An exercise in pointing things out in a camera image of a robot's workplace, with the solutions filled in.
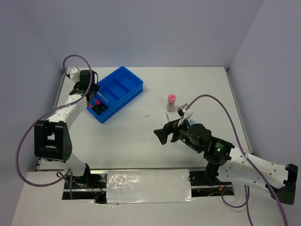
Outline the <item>pink capped black highlighter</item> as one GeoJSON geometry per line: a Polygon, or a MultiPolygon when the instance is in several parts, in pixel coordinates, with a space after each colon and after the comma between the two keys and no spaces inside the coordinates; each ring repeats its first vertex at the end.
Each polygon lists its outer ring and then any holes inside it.
{"type": "Polygon", "coordinates": [[[95,104],[98,107],[98,109],[100,109],[100,111],[104,112],[107,110],[106,106],[103,104],[103,102],[100,99],[96,99],[95,104]]]}

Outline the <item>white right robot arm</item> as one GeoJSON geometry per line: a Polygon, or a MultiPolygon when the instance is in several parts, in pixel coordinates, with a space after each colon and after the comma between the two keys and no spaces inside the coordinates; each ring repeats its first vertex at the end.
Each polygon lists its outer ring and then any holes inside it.
{"type": "Polygon", "coordinates": [[[174,120],[154,130],[154,134],[162,145],[172,135],[172,143],[181,141],[193,151],[201,153],[207,161],[204,179],[208,184],[231,182],[253,186],[283,204],[294,204],[298,175],[296,165],[280,165],[242,153],[232,143],[212,136],[211,131],[201,123],[190,125],[184,120],[180,124],[174,120]]]}

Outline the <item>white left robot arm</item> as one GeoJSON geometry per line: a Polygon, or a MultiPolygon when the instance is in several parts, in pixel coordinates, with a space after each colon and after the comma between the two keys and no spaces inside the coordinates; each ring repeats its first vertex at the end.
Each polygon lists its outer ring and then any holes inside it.
{"type": "Polygon", "coordinates": [[[90,167],[72,153],[69,129],[94,100],[99,86],[95,83],[94,71],[73,67],[69,76],[74,86],[63,108],[34,125],[34,154],[45,161],[61,164],[64,170],[71,170],[72,176],[68,176],[68,181],[86,188],[92,182],[90,167]]]}

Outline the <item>blue paint jar left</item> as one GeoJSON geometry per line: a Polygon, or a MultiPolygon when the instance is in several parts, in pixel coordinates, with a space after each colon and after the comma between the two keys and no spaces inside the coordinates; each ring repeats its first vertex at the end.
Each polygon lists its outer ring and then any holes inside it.
{"type": "Polygon", "coordinates": [[[188,119],[188,123],[190,126],[196,124],[196,122],[193,119],[188,119]]]}

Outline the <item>pink lidded small bottle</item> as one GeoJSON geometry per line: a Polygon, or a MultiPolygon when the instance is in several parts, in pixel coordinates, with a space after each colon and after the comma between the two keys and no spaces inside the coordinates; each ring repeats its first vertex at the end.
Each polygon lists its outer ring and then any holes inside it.
{"type": "Polygon", "coordinates": [[[176,101],[176,95],[170,94],[167,98],[166,110],[168,112],[172,112],[174,109],[174,104],[176,101]]]}

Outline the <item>blue compartment tray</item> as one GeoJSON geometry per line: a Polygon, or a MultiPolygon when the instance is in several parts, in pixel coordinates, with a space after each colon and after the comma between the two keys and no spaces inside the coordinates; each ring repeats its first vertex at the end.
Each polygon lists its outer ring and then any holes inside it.
{"type": "Polygon", "coordinates": [[[98,92],[105,96],[109,103],[102,99],[97,93],[90,105],[96,107],[95,100],[100,99],[106,106],[106,111],[101,111],[101,115],[93,112],[89,105],[87,110],[100,122],[106,122],[111,116],[117,113],[122,107],[132,101],[143,92],[143,81],[122,66],[98,82],[100,86],[98,92]]]}

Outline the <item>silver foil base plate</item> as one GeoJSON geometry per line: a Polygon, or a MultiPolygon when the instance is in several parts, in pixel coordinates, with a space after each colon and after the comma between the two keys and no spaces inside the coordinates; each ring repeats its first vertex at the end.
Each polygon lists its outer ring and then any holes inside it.
{"type": "Polygon", "coordinates": [[[111,170],[106,182],[109,204],[192,201],[187,169],[111,170]]]}

